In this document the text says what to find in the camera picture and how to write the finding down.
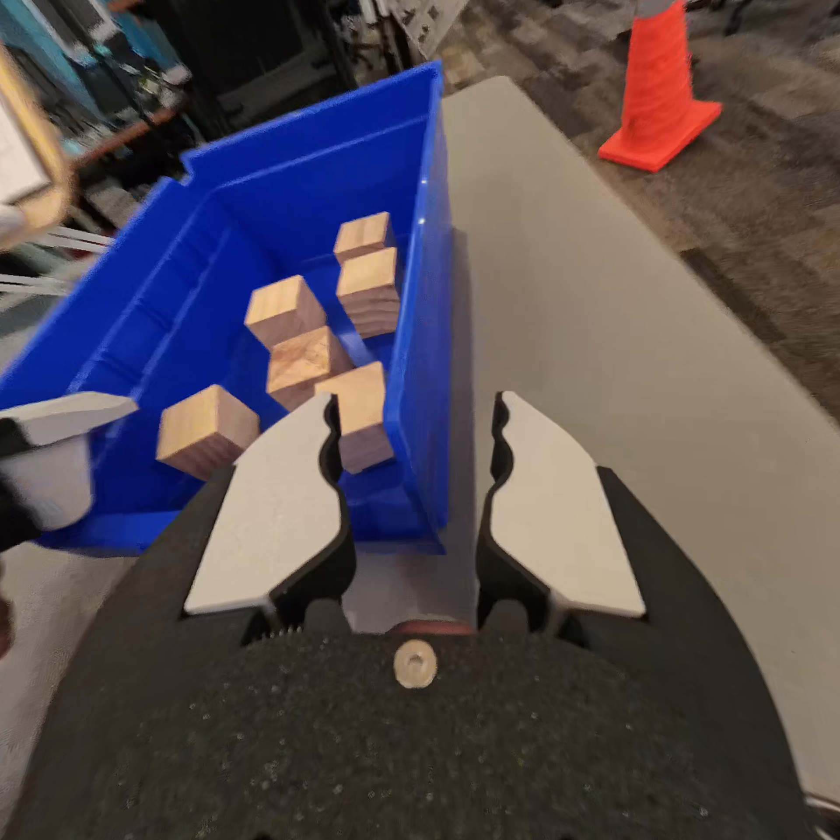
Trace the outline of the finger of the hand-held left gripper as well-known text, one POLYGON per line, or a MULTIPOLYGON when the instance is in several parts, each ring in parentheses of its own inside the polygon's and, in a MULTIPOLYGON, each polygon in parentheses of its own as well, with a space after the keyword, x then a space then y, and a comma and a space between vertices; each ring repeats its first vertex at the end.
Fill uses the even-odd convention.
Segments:
POLYGON ((2 479, 39 532, 66 528, 89 512, 90 435, 138 410, 127 396, 101 392, 2 410, 2 479))

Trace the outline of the white instruction sheet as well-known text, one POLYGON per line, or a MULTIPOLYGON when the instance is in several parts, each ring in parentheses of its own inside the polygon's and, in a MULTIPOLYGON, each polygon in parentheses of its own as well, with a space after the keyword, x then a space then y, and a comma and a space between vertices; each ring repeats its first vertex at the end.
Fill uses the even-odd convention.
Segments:
POLYGON ((1 112, 1 204, 12 205, 52 181, 26 133, 9 112, 1 112))

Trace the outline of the orange traffic cone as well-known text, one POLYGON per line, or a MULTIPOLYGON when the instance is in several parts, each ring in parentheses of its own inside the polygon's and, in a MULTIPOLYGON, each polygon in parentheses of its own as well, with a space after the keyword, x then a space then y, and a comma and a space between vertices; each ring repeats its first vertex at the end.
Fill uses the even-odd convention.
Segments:
POLYGON ((622 122, 600 159, 657 173, 720 118, 719 102, 696 99, 690 61, 686 2, 637 2, 622 122))

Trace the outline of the cluster of wooden cubes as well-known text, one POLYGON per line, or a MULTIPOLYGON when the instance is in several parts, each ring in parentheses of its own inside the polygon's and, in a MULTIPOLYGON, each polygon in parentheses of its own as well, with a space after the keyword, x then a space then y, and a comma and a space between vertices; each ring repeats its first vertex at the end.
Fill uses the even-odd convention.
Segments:
MULTIPOLYGON (((392 216, 381 212, 343 223, 332 253, 339 264, 335 296, 358 336, 368 340, 393 333, 403 269, 392 216)), ((306 402, 317 384, 355 367, 302 275, 255 290, 245 326, 269 352, 267 395, 289 412, 306 402)), ((163 411, 155 457, 207 480, 233 464, 259 435, 256 412, 221 385, 210 385, 163 411)))

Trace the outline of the instruction board on white stand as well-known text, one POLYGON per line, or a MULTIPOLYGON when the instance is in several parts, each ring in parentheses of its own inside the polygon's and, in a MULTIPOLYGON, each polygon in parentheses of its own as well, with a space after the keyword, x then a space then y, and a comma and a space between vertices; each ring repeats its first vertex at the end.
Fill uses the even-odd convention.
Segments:
POLYGON ((68 215, 77 179, 60 133, 48 120, 34 92, 5 45, 1 46, 2 111, 9 112, 35 147, 51 186, 12 205, 2 204, 2 249, 33 239, 60 225, 68 215))

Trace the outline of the blue plastic bin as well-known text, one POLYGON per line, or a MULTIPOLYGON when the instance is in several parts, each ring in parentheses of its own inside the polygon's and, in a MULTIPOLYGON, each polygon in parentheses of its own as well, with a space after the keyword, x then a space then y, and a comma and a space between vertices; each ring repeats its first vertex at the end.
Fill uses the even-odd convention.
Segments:
POLYGON ((245 326, 253 290, 302 275, 358 365, 386 376, 394 458, 340 487, 353 539, 378 553, 445 552, 448 519, 452 220, 444 72, 426 63, 182 157, 114 244, 2 374, 1 405, 74 392, 128 396, 139 410, 91 438, 92 506, 37 544, 136 556, 202 483, 158 462, 165 408, 221 385, 259 415, 269 352, 245 326), (402 263, 394 333, 363 339, 337 298, 343 223, 392 218, 402 263))

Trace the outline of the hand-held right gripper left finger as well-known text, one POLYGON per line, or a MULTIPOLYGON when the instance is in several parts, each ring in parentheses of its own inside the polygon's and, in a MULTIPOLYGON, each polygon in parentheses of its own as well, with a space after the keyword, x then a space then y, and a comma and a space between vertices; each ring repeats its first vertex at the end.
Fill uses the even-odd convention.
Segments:
POLYGON ((336 605, 356 572, 348 503, 339 486, 338 397, 318 392, 237 459, 185 614, 259 610, 277 629, 336 605))

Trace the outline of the grey desk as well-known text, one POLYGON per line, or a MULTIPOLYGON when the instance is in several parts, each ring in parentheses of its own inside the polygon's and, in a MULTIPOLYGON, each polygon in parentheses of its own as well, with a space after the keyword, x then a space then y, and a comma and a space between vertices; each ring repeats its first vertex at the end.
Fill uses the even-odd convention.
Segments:
MULTIPOLYGON (((185 156, 174 221, 150 209, 103 291, 71 297, 2 373, 2 408, 77 385, 100 339, 208 193, 257 268, 338 265, 338 199, 422 193, 417 97, 434 70, 265 122, 185 156)), ((838 799, 838 424, 510 79, 438 109, 448 150, 455 320, 451 517, 489 481, 490 404, 513 390, 614 468, 687 550, 769 682, 805 790, 838 799)))

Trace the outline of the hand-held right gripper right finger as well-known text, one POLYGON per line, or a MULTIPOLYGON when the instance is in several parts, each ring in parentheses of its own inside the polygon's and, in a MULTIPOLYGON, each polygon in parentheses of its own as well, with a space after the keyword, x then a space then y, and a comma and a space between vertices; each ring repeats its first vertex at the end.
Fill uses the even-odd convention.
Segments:
POLYGON ((492 484, 476 539, 476 622, 493 613, 539 633, 552 615, 637 620, 647 608, 598 465, 562 426, 515 392, 496 394, 492 484))

